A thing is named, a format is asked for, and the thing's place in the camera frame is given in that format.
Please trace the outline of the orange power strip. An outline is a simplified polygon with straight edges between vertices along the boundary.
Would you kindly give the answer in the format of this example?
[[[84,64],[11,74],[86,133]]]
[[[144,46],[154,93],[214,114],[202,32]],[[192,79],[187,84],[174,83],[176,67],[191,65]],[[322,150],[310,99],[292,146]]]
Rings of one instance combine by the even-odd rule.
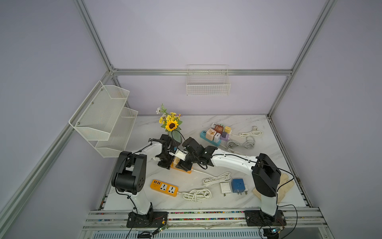
[[[177,186],[156,179],[151,182],[150,188],[154,191],[161,192],[172,197],[176,197],[179,191]]]
[[[178,170],[178,171],[181,171],[181,172],[185,172],[187,174],[191,174],[193,172],[193,169],[191,169],[189,171],[185,171],[183,169],[177,168],[177,165],[174,164],[174,163],[171,164],[171,169],[175,169],[175,170]]]

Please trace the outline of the white charger plug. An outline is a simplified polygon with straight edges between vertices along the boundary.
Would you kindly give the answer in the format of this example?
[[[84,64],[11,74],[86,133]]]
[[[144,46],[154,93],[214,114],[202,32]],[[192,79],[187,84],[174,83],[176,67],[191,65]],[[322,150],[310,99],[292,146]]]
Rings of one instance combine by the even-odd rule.
[[[228,194],[232,193],[230,182],[221,182],[220,183],[220,190],[224,197],[226,197]]]

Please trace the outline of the blue cube plug adapter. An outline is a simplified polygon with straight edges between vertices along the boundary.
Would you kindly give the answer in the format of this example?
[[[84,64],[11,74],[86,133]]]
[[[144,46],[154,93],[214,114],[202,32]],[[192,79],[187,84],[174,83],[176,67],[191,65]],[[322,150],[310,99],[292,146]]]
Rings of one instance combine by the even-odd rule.
[[[242,193],[248,194],[247,185],[242,178],[235,178],[231,181],[231,189],[233,193],[241,195]]]

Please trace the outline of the beige cube plug adapter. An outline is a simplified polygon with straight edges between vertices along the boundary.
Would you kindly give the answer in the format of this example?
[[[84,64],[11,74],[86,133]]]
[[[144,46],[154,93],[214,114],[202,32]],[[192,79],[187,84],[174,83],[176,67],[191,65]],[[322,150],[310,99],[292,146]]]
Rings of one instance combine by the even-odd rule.
[[[173,160],[173,166],[176,167],[176,165],[180,162],[181,160],[177,157],[174,158]]]

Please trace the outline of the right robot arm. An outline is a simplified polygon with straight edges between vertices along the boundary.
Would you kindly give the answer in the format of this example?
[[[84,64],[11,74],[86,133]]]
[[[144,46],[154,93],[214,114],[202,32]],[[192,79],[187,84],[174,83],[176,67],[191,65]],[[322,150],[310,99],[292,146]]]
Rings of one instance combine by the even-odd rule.
[[[231,153],[216,146],[203,147],[195,139],[189,137],[182,143],[187,152],[184,159],[176,165],[183,171],[190,171],[193,164],[211,167],[224,167],[251,175],[256,190],[261,194],[261,212],[274,217],[278,210],[278,185],[281,170],[266,154],[259,156],[243,156]]]

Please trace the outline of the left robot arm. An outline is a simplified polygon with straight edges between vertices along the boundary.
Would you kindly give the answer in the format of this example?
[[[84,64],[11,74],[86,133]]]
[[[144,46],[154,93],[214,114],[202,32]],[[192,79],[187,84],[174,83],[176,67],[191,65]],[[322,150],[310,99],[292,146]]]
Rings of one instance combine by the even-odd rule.
[[[158,158],[158,166],[170,169],[173,156],[172,149],[178,147],[177,142],[167,134],[159,139],[149,139],[149,144],[135,152],[123,151],[119,154],[114,167],[111,185],[118,195],[125,195],[133,205],[133,212],[137,215],[148,215],[152,210],[152,203],[144,192],[147,162]]]

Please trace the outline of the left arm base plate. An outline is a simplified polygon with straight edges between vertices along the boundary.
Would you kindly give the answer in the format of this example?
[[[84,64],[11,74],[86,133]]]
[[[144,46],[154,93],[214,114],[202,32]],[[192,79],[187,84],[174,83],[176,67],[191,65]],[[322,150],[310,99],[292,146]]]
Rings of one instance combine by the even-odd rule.
[[[168,220],[168,212],[149,212],[146,215],[139,215],[135,212],[128,214],[127,228],[159,228]]]

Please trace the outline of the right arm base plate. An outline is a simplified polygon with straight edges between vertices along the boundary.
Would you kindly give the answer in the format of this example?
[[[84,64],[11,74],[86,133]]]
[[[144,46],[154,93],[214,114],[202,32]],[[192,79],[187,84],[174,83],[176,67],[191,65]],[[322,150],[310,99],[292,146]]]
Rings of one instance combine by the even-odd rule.
[[[247,210],[244,214],[249,227],[286,226],[287,224],[282,210],[276,210],[274,216],[263,213],[261,210]]]

